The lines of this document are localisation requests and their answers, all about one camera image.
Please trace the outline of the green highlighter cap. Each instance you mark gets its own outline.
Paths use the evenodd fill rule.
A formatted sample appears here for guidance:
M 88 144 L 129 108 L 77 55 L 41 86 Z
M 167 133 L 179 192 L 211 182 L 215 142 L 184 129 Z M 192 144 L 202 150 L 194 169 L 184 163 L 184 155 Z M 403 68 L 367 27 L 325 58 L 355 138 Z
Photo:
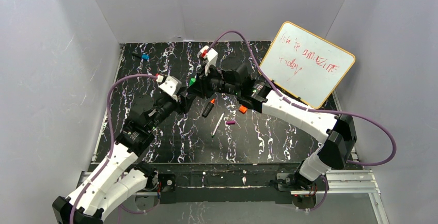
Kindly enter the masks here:
M 196 78 L 191 78 L 189 81 L 189 86 L 192 86 L 196 82 Z

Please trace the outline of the orange highlighter cap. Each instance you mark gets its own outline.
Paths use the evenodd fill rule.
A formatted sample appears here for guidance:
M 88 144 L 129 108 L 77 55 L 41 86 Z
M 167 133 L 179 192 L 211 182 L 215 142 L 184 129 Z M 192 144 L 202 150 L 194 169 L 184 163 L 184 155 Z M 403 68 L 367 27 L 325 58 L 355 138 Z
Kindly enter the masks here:
M 244 107 L 244 106 L 240 106 L 239 107 L 239 112 L 242 113 L 242 114 L 245 114 L 247 112 L 247 108 Z

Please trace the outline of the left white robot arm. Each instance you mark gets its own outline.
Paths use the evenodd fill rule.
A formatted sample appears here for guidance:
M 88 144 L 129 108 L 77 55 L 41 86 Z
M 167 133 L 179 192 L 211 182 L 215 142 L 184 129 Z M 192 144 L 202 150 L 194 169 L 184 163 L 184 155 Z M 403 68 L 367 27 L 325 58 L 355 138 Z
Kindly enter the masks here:
M 147 185 L 156 186 L 157 172 L 136 163 L 155 139 L 153 131 L 173 112 L 186 114 L 196 96 L 182 91 L 173 99 L 161 92 L 155 101 L 135 101 L 108 156 L 69 196 L 52 204 L 58 223 L 103 223 L 125 200 Z

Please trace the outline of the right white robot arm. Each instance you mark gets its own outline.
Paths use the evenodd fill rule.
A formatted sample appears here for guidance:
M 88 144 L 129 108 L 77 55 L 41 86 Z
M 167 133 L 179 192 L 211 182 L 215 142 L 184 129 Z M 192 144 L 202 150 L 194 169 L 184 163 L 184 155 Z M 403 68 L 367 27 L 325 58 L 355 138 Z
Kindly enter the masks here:
M 267 81 L 252 78 L 246 65 L 235 70 L 202 69 L 190 80 L 188 91 L 200 98 L 214 93 L 232 95 L 241 106 L 286 121 L 320 142 L 301 162 L 294 175 L 296 182 L 310 184 L 332 169 L 344 169 L 357 141 L 351 116 L 322 113 L 286 95 L 280 97 Z

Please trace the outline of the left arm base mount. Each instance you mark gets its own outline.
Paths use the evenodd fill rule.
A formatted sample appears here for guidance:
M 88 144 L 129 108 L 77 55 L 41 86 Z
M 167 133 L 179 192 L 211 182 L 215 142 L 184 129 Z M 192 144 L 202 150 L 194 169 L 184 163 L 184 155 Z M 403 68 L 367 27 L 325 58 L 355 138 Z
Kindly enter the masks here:
M 149 181 L 146 188 L 135 195 L 135 205 L 139 212 L 147 213 L 157 207 L 164 199 L 165 193 L 172 193 L 176 188 L 176 175 L 157 174 Z

